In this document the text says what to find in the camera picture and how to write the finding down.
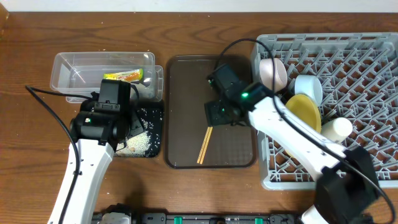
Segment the pink bowl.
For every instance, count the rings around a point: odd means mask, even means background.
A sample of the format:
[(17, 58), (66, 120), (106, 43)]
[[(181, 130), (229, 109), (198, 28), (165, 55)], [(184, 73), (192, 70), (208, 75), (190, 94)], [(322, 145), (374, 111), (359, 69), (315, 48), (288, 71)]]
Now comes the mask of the pink bowl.
[(273, 63), (270, 58), (262, 59), (259, 63), (259, 74), (261, 82), (270, 90), (272, 90), (273, 82), (275, 83), (274, 91), (278, 92), (287, 86), (287, 72), (283, 62), (279, 58), (274, 59), (276, 71), (274, 73)]

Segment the yellow plate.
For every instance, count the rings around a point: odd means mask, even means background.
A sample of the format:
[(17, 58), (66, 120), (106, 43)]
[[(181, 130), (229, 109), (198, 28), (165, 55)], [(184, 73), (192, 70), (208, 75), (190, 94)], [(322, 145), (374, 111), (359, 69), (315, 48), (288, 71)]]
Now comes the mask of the yellow plate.
[(285, 107), (304, 123), (321, 133), (321, 114), (315, 102), (306, 95), (298, 94), (291, 97)]

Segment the light blue bowl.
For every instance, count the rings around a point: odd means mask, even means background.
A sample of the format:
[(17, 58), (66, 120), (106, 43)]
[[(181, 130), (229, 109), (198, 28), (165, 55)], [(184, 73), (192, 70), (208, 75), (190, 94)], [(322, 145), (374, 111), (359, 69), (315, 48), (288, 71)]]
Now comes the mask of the light blue bowl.
[(295, 79), (294, 93), (308, 96), (317, 106), (320, 106), (323, 100), (322, 85), (314, 75), (299, 75)]

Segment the clear plastic bin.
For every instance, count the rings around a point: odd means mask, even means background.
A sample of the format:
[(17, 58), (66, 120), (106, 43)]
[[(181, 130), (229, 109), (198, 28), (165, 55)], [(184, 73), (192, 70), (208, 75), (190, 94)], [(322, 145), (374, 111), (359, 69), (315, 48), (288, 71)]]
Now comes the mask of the clear plastic bin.
[(117, 73), (142, 68), (143, 78), (152, 84), (131, 91), (131, 98), (139, 101), (160, 101), (164, 91), (164, 69), (155, 64), (151, 52), (62, 52), (55, 56), (50, 88), (63, 94), (90, 96), (99, 92), (105, 73)]

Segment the white rice pile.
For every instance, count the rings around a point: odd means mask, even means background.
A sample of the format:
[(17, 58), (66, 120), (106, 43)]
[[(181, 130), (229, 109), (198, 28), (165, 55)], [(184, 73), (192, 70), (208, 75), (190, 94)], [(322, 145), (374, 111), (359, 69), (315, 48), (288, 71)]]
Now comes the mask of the white rice pile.
[(140, 108), (137, 113), (145, 131), (118, 144), (116, 156), (156, 157), (162, 142), (164, 110), (162, 108)]

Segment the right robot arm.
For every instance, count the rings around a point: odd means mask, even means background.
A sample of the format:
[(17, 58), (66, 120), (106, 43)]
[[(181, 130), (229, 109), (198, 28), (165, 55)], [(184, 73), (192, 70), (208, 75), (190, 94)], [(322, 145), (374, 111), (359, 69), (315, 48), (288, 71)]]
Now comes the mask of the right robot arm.
[(227, 64), (206, 79), (219, 96), (205, 103), (209, 126), (253, 127), (289, 151), (315, 181), (315, 201), (302, 214), (302, 223), (353, 223), (383, 195), (367, 150), (349, 150), (325, 139), (290, 112), (272, 90), (241, 80)]

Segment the brown serving tray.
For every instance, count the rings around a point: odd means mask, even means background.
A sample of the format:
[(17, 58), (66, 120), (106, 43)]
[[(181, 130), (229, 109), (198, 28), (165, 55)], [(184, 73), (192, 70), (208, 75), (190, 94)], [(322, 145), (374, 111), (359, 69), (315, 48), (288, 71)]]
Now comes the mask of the brown serving tray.
[(204, 104), (217, 99), (207, 76), (215, 55), (183, 55), (167, 63), (165, 162), (174, 169), (227, 169), (252, 166), (256, 143), (249, 127), (208, 124)]

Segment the black waste tray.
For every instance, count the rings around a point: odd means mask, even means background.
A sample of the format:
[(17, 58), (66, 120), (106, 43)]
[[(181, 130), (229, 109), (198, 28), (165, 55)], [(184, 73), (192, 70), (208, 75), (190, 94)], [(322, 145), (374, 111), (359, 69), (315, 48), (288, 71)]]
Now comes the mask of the black waste tray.
[(73, 142), (109, 144), (118, 157), (155, 157), (160, 151), (164, 111), (159, 103), (134, 105), (86, 100), (70, 122)]

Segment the grey dishwasher rack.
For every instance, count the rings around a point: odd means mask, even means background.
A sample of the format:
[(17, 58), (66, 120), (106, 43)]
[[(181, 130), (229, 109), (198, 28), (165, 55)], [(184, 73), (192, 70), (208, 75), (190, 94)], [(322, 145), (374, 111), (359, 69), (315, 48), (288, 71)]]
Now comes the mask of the grey dishwasher rack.
[(344, 117), (353, 125), (343, 141), (370, 153), (379, 185), (397, 187), (397, 34), (262, 34), (251, 53), (252, 78), (259, 62), (278, 58), (287, 71), (282, 101), (294, 94), (299, 75), (316, 76), (323, 89), (323, 123)]

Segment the white cup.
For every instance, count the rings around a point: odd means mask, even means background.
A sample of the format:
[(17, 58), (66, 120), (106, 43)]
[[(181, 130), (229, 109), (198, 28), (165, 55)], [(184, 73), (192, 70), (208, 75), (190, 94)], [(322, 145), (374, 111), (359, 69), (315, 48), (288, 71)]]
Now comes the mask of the white cup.
[(322, 126), (321, 135), (327, 139), (342, 143), (353, 131), (353, 125), (347, 118), (336, 118)]

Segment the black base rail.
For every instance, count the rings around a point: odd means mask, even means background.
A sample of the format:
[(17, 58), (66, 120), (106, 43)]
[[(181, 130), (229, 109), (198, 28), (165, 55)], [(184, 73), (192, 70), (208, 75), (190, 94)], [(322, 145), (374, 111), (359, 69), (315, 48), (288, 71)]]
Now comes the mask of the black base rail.
[(125, 204), (110, 205), (101, 213), (94, 213), (92, 224), (294, 224), (299, 219), (293, 214), (270, 215), (238, 215), (238, 214), (205, 214), (205, 213), (178, 213), (168, 214), (164, 210), (153, 210), (141, 213)]

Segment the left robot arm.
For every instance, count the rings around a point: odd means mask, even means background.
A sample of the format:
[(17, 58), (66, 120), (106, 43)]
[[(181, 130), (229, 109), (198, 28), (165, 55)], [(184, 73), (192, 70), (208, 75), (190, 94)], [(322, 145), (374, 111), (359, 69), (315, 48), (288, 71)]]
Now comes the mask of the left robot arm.
[(89, 223), (104, 175), (119, 143), (144, 132), (131, 92), (124, 81), (101, 82), (85, 97), (71, 120), (68, 164), (49, 223)]

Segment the green orange snack wrapper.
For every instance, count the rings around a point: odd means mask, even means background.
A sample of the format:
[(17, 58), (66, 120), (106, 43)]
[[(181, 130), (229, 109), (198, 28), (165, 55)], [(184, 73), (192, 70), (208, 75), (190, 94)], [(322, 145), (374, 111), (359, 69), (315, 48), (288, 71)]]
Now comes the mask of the green orange snack wrapper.
[(144, 70), (142, 68), (138, 68), (135, 70), (125, 71), (125, 72), (117, 72), (117, 73), (105, 73), (103, 75), (104, 79), (107, 80), (119, 80), (123, 82), (138, 82), (144, 76)]

